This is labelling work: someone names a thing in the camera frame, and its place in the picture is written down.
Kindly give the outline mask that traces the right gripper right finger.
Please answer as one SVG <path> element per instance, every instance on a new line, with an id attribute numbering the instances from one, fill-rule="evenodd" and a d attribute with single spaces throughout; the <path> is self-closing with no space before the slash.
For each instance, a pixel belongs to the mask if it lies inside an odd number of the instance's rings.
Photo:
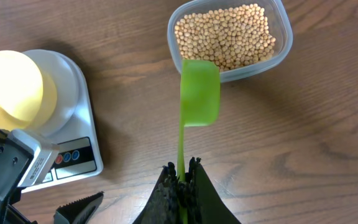
<path id="1" fill-rule="evenodd" d="M 221 200 L 199 157 L 191 158 L 186 182 L 188 223 L 241 224 Z"/>

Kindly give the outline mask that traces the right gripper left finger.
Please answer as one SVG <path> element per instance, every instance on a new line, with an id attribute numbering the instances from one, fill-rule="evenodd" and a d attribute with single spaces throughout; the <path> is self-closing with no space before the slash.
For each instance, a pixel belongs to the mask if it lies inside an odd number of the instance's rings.
<path id="1" fill-rule="evenodd" d="M 180 224 L 175 165 L 169 162 L 160 173 L 155 187 L 133 224 Z"/>

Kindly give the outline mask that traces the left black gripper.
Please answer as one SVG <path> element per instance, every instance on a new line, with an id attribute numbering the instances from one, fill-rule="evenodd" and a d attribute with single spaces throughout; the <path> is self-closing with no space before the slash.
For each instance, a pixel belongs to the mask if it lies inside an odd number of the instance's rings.
<path id="1" fill-rule="evenodd" d="M 14 204 L 21 199 L 25 179 L 38 148 L 38 135 L 30 131 L 0 129 L 0 223 L 31 223 Z M 58 207 L 54 224 L 87 224 L 101 205 L 104 192 Z"/>

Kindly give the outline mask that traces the green plastic measuring scoop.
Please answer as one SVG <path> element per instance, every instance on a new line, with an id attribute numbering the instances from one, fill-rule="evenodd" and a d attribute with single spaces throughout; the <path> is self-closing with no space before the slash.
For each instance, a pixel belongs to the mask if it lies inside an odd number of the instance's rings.
<path id="1" fill-rule="evenodd" d="M 188 127 L 209 126 L 219 114 L 220 77 L 218 67 L 207 60 L 182 61 L 180 120 L 177 150 L 179 218 L 182 223 L 201 223 L 200 158 L 192 158 L 185 168 L 184 142 Z"/>

